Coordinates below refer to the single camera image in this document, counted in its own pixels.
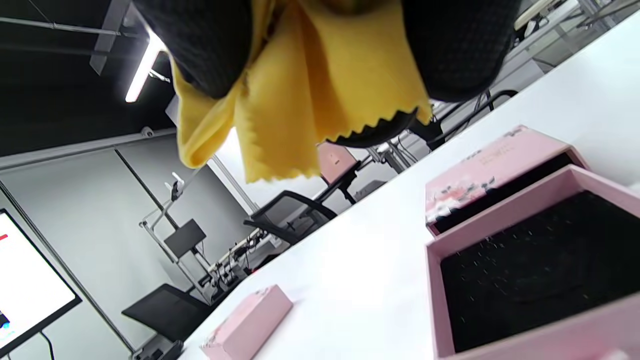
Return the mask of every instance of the small pink box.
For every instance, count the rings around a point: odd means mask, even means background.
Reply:
[[[436,358],[601,359],[614,349],[622,349],[631,359],[640,358],[638,293],[503,340],[459,353],[455,351],[441,269],[442,260],[584,190],[640,217],[640,198],[636,194],[587,170],[569,165],[453,227],[426,247]]]
[[[292,306],[277,285],[256,291],[238,305],[200,348],[210,360],[250,360]]]
[[[566,143],[518,126],[426,185],[426,225],[438,236],[567,166],[587,168]]]

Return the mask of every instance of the black tv bezel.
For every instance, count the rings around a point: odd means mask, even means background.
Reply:
[[[6,209],[0,209],[0,216],[2,214],[6,214],[6,216],[8,216],[9,220],[11,220],[13,224],[18,228],[18,230],[20,230],[20,232],[25,237],[25,239],[27,239],[27,241],[31,244],[31,246],[42,257],[42,259],[46,261],[47,265],[49,265],[51,270],[53,270],[56,273],[56,275],[60,278],[60,280],[62,280],[62,282],[64,282],[64,284],[67,285],[69,290],[71,290],[71,292],[74,294],[74,299],[66,303],[64,306],[62,306],[58,310],[56,310],[53,314],[44,318],[41,322],[32,326],[32,328],[27,330],[24,334],[21,334],[14,340],[11,340],[7,345],[0,348],[0,359],[2,359],[4,356],[9,354],[11,351],[14,351],[17,347],[22,345],[25,341],[27,341],[28,339],[31,339],[34,335],[43,331],[47,326],[51,325],[54,321],[56,321],[57,319],[62,317],[64,314],[68,313],[71,309],[73,309],[74,307],[82,303],[82,299],[78,296],[76,291],[71,286],[69,286],[69,283],[67,282],[67,280],[65,280],[65,278],[62,277],[62,275],[60,275],[58,270],[51,264],[49,259],[47,259],[47,257],[44,256],[42,251],[40,251],[40,249],[33,243],[33,241],[31,241],[31,238],[24,232],[24,230],[22,230],[22,227],[15,221],[15,219],[11,216],[11,214],[9,214],[9,211],[7,211]]]

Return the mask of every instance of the pink chair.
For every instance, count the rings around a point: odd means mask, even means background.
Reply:
[[[355,204],[356,200],[351,196],[348,188],[356,178],[356,171],[360,168],[361,162],[356,160],[347,148],[339,145],[324,142],[318,145],[317,149],[320,173],[328,187],[314,200],[322,203],[336,189],[339,189],[347,201],[352,205]]]

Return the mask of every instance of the ceiling light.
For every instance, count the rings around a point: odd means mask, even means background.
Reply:
[[[133,77],[133,81],[131,81],[131,86],[129,87],[125,101],[134,102],[138,100],[138,95],[147,80],[149,71],[154,66],[158,53],[162,49],[164,49],[162,40],[160,40],[156,34],[150,32],[149,45],[147,46],[145,55],[142,56],[142,61],[140,61],[140,66],[138,67],[138,71],[136,71],[136,75]]]

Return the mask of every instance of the display screen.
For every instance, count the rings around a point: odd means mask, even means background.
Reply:
[[[0,358],[80,301],[6,210],[0,209]]]

